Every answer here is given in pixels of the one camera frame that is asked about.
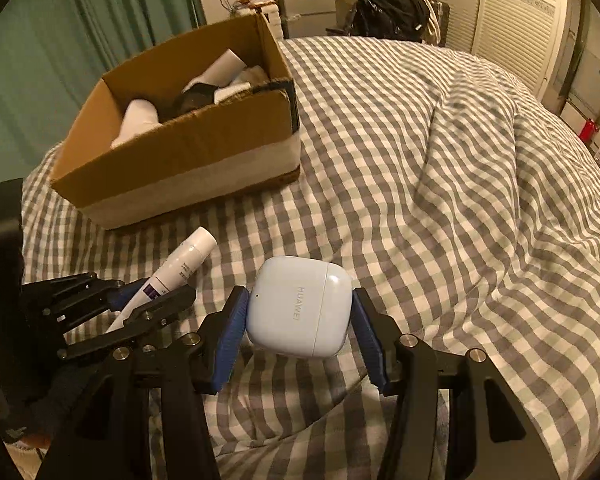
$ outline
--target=black mechanical arm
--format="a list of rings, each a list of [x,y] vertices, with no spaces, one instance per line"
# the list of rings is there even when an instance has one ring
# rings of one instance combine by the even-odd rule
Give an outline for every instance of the black mechanical arm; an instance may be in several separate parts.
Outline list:
[[[68,330],[121,310],[144,280],[124,285],[80,274],[21,286],[21,185],[0,184],[0,480],[19,478],[1,441],[45,431],[41,406],[58,383],[67,413],[52,428],[38,480],[149,480],[150,388],[161,388],[170,480],[188,480],[192,470],[219,480],[202,395],[215,395],[230,378],[248,290],[234,287],[224,309],[164,348],[162,329],[195,299],[188,286],[137,309],[120,330],[68,345]],[[403,334],[363,288],[354,291],[351,323],[371,382],[397,396],[379,480],[429,478],[441,389],[450,391],[446,480],[558,479],[538,432],[483,350],[434,351]]]

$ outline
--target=mini refrigerator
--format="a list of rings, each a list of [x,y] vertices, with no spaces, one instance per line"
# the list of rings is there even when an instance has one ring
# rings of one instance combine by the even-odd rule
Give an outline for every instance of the mini refrigerator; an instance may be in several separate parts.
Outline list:
[[[336,0],[278,0],[285,38],[326,36],[336,26]]]

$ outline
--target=checkered bedspread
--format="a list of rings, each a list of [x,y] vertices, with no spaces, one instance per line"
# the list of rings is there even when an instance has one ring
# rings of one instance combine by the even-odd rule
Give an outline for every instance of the checkered bedspread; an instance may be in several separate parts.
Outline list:
[[[149,276],[202,225],[219,247],[195,276],[188,332],[266,258],[335,262],[403,332],[454,353],[484,348],[560,476],[576,478],[600,449],[600,172],[586,149],[517,79],[466,54],[367,38],[282,49],[301,114],[297,182],[120,234],[49,189],[51,150],[25,184],[27,281]],[[206,416],[223,479],[367,479],[394,402],[369,383],[351,332],[314,362],[245,339]],[[163,478],[158,416],[151,427]]]

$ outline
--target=curtain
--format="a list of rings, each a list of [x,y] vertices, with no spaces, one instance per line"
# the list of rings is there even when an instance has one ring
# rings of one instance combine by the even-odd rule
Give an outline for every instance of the curtain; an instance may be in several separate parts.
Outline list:
[[[0,14],[0,180],[64,139],[100,76],[204,24],[200,0],[10,0]]]

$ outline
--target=cardboard box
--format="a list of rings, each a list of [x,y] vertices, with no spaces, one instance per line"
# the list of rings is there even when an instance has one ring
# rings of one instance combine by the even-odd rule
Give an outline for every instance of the cardboard box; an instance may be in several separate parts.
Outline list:
[[[158,116],[225,50],[260,65],[271,82],[163,123],[115,149],[132,99]],[[83,105],[50,176],[51,187],[111,229],[168,211],[276,186],[299,174],[296,91],[269,25],[259,14],[207,25],[106,73]]]

